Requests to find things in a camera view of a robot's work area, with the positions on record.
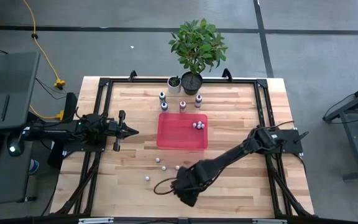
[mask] red object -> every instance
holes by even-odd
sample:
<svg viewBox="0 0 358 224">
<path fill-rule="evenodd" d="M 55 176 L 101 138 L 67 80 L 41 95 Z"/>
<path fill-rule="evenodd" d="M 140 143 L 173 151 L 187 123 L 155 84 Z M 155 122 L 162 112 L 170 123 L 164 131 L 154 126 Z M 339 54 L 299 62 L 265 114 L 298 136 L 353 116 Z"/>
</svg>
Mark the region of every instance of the red object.
<svg viewBox="0 0 358 224">
<path fill-rule="evenodd" d="M 204 129 L 193 128 L 201 121 Z M 203 151 L 208 147 L 208 117 L 205 114 L 161 113 L 158 117 L 157 146 L 161 149 Z"/>
</svg>

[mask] wooden table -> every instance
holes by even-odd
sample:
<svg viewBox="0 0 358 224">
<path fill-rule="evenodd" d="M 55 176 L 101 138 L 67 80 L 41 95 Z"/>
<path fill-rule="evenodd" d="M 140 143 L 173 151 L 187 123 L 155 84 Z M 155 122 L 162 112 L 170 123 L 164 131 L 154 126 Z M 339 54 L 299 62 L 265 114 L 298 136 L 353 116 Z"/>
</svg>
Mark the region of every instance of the wooden table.
<svg viewBox="0 0 358 224">
<path fill-rule="evenodd" d="M 78 114 L 93 112 L 99 78 L 84 77 L 78 99 Z M 276 124 L 291 121 L 283 79 L 267 80 Z M 177 113 L 179 101 L 185 100 L 187 113 L 203 113 L 208 116 L 209 146 L 204 153 L 160 150 L 156 146 L 158 115 L 161 112 L 158 94 L 161 91 L 167 95 L 170 112 Z M 92 216 L 273 217 L 265 158 L 259 154 L 249 155 L 226 168 L 217 181 L 200 194 L 194 207 L 185 205 L 173 194 L 161 196 L 153 193 L 157 182 L 176 176 L 175 166 L 190 166 L 202 158 L 215 158 L 242 142 L 249 131 L 259 124 L 252 85 L 204 84 L 199 93 L 203 96 L 203 103 L 201 109 L 196 109 L 193 106 L 194 96 L 187 96 L 183 91 L 172 95 L 167 91 L 165 83 L 114 84 L 109 117 L 117 118 L 118 111 L 125 110 L 127 125 L 140 133 L 121 141 L 120 152 L 112 150 L 114 138 L 108 139 L 106 151 L 101 157 Z M 106 90 L 103 92 L 101 110 L 105 96 Z M 285 124 L 281 128 L 292 127 L 292 124 Z M 78 186 L 83 157 L 83 152 L 76 152 L 63 161 L 51 212 L 61 208 Z M 160 163 L 156 163 L 157 157 L 161 158 Z M 294 155 L 284 154 L 283 165 L 289 189 L 302 206 L 313 213 L 301 162 Z M 146 176 L 150 177 L 150 181 L 145 181 Z M 169 182 L 163 184 L 159 191 L 168 190 L 168 186 Z M 85 207 L 87 191 L 88 189 L 85 190 L 82 208 Z M 284 211 L 282 191 L 277 192 L 280 208 Z"/>
</svg>

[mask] potted plant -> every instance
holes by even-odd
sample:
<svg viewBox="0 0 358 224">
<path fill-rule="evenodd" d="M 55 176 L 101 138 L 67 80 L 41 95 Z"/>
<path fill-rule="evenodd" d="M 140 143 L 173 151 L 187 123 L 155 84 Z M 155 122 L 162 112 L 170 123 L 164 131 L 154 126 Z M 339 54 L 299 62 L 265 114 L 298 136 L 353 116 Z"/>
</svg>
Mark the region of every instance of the potted plant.
<svg viewBox="0 0 358 224">
<path fill-rule="evenodd" d="M 221 60 L 225 61 L 227 46 L 222 42 L 224 37 L 216 32 L 213 24 L 207 24 L 202 19 L 200 24 L 198 20 L 185 22 L 180 25 L 180 30 L 174 34 L 174 38 L 169 42 L 171 52 L 179 55 L 179 63 L 183 68 L 190 69 L 181 77 L 181 85 L 187 95 L 195 95 L 203 84 L 203 78 L 200 73 L 204 71 L 206 65 L 209 65 L 209 72 L 216 62 L 216 68 Z"/>
<path fill-rule="evenodd" d="M 179 93 L 180 92 L 179 76 L 170 77 L 167 82 L 168 82 L 168 91 L 170 93 Z"/>
</svg>

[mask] gray floor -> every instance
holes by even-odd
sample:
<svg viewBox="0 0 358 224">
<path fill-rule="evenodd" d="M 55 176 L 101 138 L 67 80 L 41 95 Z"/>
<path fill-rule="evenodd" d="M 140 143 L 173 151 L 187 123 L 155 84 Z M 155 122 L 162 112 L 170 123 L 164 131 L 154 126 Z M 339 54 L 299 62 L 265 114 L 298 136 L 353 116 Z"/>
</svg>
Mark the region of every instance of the gray floor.
<svg viewBox="0 0 358 224">
<path fill-rule="evenodd" d="M 205 17 L 219 28 L 256 28 L 251 0 L 28 0 L 36 21 L 52 26 L 178 27 L 185 20 Z M 260 0 L 266 29 L 358 30 L 358 0 Z M 28 25 L 31 18 L 21 0 L 0 0 L 0 24 Z M 183 69 L 170 54 L 168 33 L 38 32 L 67 91 L 78 92 L 85 75 L 179 75 Z M 0 31 L 0 49 L 9 53 L 37 50 L 30 31 Z M 227 62 L 205 76 L 220 76 L 224 67 L 235 77 L 266 77 L 258 34 L 223 34 L 229 46 Z M 314 210 L 325 218 L 358 221 L 358 180 L 342 175 L 356 163 L 341 125 L 321 117 L 329 106 L 358 90 L 358 36 L 268 35 L 275 77 L 285 79 L 291 111 L 304 138 L 305 162 Z M 42 57 L 38 77 L 51 85 L 53 73 Z M 42 114 L 55 115 L 64 100 L 52 103 L 35 87 L 32 104 Z M 34 156 L 44 165 L 39 199 L 28 204 L 0 205 L 0 218 L 40 215 L 56 183 L 57 172 L 45 166 L 47 151 Z"/>
</svg>

